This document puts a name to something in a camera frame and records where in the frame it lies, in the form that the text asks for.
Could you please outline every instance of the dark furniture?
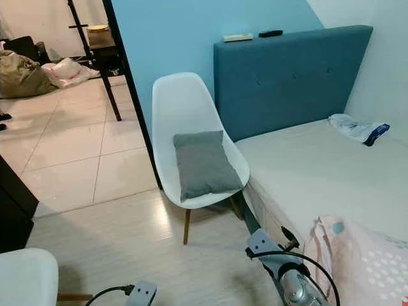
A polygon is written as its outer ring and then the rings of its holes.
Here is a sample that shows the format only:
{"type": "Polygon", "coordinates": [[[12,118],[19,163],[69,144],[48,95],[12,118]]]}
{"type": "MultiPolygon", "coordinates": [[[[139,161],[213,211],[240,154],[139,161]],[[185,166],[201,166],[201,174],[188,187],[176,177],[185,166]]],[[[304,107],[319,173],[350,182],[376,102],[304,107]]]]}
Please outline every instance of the dark furniture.
{"type": "Polygon", "coordinates": [[[105,85],[106,92],[108,94],[110,104],[112,105],[113,111],[115,112],[116,119],[121,121],[119,110],[116,105],[115,97],[113,96],[112,88],[109,83],[108,70],[106,63],[113,55],[117,55],[117,50],[115,42],[113,41],[112,35],[109,30],[101,31],[98,33],[93,33],[88,30],[89,47],[94,53],[94,58],[96,60],[96,65],[98,66],[99,72],[101,73],[101,78],[103,84],[105,85]]]}
{"type": "Polygon", "coordinates": [[[12,50],[19,55],[26,56],[34,62],[39,62],[41,65],[50,62],[47,51],[45,50],[44,42],[40,41],[34,44],[30,36],[23,36],[15,40],[9,40],[4,44],[5,50],[12,50]]]}
{"type": "Polygon", "coordinates": [[[82,45],[84,46],[85,54],[87,55],[87,60],[91,61],[92,60],[91,50],[89,49],[87,40],[85,39],[84,30],[82,29],[83,27],[87,27],[88,25],[81,24],[81,21],[79,21],[77,9],[75,8],[74,2],[72,0],[68,0],[68,6],[69,9],[71,10],[72,17],[74,18],[75,21],[75,25],[70,25],[68,28],[78,30],[79,37],[81,38],[82,45]]]}
{"type": "Polygon", "coordinates": [[[26,246],[37,204],[36,197],[0,156],[0,253],[26,246]]]}

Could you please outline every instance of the white bed sheet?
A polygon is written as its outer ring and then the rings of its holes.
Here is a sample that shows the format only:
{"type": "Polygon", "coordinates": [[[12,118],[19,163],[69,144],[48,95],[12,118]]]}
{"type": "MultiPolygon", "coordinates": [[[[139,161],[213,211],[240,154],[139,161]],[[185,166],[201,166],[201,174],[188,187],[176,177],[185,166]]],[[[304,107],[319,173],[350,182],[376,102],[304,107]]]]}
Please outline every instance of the white bed sheet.
{"type": "Polygon", "coordinates": [[[303,245],[328,214],[408,239],[408,147],[389,136],[367,147],[319,120],[237,145],[251,170],[245,199],[277,241],[283,225],[303,245]]]}

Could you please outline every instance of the wooden chair leg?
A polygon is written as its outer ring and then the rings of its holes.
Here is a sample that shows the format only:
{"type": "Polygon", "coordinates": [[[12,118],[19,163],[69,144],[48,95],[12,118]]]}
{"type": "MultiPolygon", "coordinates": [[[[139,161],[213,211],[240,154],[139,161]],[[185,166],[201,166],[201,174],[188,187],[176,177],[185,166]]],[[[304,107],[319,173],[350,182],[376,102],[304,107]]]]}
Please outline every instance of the wooden chair leg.
{"type": "Polygon", "coordinates": [[[190,215],[191,209],[186,209],[186,214],[184,215],[184,239],[183,239],[184,245],[186,245],[187,241],[189,240],[190,215]]]}
{"type": "Polygon", "coordinates": [[[232,196],[230,196],[228,199],[229,199],[229,202],[231,202],[232,204],[235,215],[238,217],[238,219],[243,220],[244,217],[242,217],[240,205],[233,199],[232,196]]]}
{"type": "Polygon", "coordinates": [[[93,295],[80,295],[75,293],[58,293],[57,301],[67,302],[67,301],[89,301],[93,298],[93,295]]]}

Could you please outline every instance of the blue wall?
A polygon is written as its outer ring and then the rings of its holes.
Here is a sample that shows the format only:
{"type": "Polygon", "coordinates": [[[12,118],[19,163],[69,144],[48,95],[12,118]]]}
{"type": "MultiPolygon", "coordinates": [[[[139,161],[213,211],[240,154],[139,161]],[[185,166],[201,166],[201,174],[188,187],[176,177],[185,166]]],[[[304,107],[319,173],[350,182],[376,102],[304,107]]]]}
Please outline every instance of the blue wall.
{"type": "Polygon", "coordinates": [[[152,85],[170,73],[198,73],[214,97],[212,45],[221,36],[268,29],[320,29],[306,0],[112,0],[151,135],[152,85]]]}

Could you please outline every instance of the blue and white packet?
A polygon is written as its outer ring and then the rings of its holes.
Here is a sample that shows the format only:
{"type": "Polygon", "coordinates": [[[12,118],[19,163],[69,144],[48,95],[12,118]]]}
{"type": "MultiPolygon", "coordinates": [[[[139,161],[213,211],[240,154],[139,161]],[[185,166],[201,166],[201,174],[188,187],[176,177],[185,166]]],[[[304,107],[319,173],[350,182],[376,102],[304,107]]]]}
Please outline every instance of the blue and white packet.
{"type": "Polygon", "coordinates": [[[385,123],[361,123],[344,113],[335,113],[328,118],[330,124],[344,136],[371,147],[375,140],[390,129],[385,123]]]}

